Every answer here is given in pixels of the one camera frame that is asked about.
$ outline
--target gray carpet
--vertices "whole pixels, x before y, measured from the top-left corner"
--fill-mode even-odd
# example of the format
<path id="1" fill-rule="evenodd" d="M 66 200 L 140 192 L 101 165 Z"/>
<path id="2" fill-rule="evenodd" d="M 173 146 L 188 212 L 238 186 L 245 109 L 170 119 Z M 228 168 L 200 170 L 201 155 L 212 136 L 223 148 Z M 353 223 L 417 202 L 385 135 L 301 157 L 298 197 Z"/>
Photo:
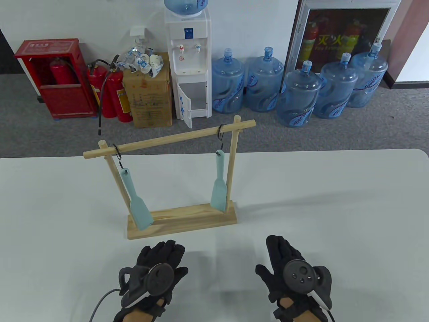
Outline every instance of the gray carpet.
<path id="1" fill-rule="evenodd" d="M 259 114 L 242 109 L 242 120 L 257 126 L 240 135 L 239 152 L 417 148 L 429 153 L 429 89 L 389 90 L 380 87 L 364 109 L 346 109 L 336 120 L 313 117 L 307 127 L 281 126 L 275 112 Z M 193 130 L 228 124 L 232 115 L 193 119 Z M 189 131 L 178 120 L 169 128 L 134 128 L 116 119 L 103 120 L 109 145 L 123 144 Z M 25 75 L 0 76 L 0 158 L 82 155 L 98 148 L 97 120 L 75 118 L 54 121 Z M 225 134 L 225 151 L 230 134 Z M 158 146 L 134 154 L 211 153 L 215 136 Z"/>

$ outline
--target water dispenser cabinet door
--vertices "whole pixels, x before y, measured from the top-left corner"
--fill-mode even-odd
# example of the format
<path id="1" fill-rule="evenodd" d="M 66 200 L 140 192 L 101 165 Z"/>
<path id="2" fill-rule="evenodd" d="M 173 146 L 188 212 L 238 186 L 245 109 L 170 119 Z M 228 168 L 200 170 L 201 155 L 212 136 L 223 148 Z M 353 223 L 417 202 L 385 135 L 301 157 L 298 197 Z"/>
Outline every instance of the water dispenser cabinet door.
<path id="1" fill-rule="evenodd" d="M 180 85 L 177 84 L 177 92 L 179 94 L 180 114 L 189 128 L 192 128 L 192 117 L 190 112 L 190 98 L 186 96 Z"/>

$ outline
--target plastic spatula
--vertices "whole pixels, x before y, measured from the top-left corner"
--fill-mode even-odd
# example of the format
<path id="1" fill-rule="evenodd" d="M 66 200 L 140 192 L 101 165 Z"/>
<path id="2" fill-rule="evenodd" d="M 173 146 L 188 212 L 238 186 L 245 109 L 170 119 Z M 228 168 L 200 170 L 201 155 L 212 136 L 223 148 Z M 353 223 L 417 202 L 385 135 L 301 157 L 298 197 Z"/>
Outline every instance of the plastic spatula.
<path id="1" fill-rule="evenodd" d="M 224 181 L 224 162 L 224 152 L 222 150 L 217 150 L 216 168 L 218 172 L 218 177 L 213 185 L 210 206 L 222 212 L 224 212 L 227 207 L 227 184 Z"/>
<path id="2" fill-rule="evenodd" d="M 121 175 L 125 187 L 127 188 L 128 194 L 130 195 L 130 209 L 136 221 L 137 228 L 139 230 L 145 230 L 147 227 L 154 223 L 154 219 L 151 215 L 151 212 L 146 207 L 143 199 L 137 196 L 133 180 L 131 179 L 130 170 L 127 168 L 123 168 L 120 170 L 119 173 Z"/>

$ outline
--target blue water bottle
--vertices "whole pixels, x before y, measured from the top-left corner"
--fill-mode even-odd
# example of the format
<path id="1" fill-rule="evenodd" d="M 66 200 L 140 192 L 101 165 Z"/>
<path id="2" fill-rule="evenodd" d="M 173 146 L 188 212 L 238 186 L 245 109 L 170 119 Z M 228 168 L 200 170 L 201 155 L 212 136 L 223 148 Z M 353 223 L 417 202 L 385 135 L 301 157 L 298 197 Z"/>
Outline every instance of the blue water bottle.
<path id="1" fill-rule="evenodd" d="M 233 58 L 231 48 L 213 62 L 211 73 L 211 108 L 223 114 L 235 113 L 243 103 L 244 64 Z"/>
<path id="2" fill-rule="evenodd" d="M 287 73 L 286 89 L 277 106 L 279 122 L 289 128 L 300 128 L 308 123 L 319 94 L 322 81 L 311 72 L 311 61 L 304 61 L 302 69 Z"/>
<path id="3" fill-rule="evenodd" d="M 359 79 L 347 107 L 365 107 L 374 95 L 389 66 L 383 57 L 378 56 L 380 50 L 381 44 L 374 43 L 370 52 L 354 55 L 351 59 L 350 65 L 357 69 Z"/>
<path id="4" fill-rule="evenodd" d="M 175 14 L 195 17 L 208 5 L 208 0 L 164 0 L 164 5 Z"/>
<path id="5" fill-rule="evenodd" d="M 265 47 L 264 56 L 249 65 L 245 104 L 255 112 L 269 112 L 277 104 L 283 77 L 283 64 L 272 56 L 272 47 Z"/>
<path id="6" fill-rule="evenodd" d="M 327 63 L 322 67 L 322 87 L 313 114 L 320 118 L 337 118 L 346 106 L 357 82 L 356 69 L 349 67 L 351 55 L 345 52 L 340 62 Z"/>

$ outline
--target plastic bag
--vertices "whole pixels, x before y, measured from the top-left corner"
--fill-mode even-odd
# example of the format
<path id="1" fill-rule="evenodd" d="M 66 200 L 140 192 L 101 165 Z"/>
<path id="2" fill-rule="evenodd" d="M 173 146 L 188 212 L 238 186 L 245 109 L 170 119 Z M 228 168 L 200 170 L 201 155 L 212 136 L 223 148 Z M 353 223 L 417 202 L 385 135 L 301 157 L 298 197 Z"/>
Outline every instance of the plastic bag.
<path id="1" fill-rule="evenodd" d="M 137 44 L 123 54 L 117 64 L 131 72 L 140 70 L 152 78 L 156 77 L 164 66 L 162 57 L 154 55 L 152 48 L 146 48 L 142 44 Z"/>

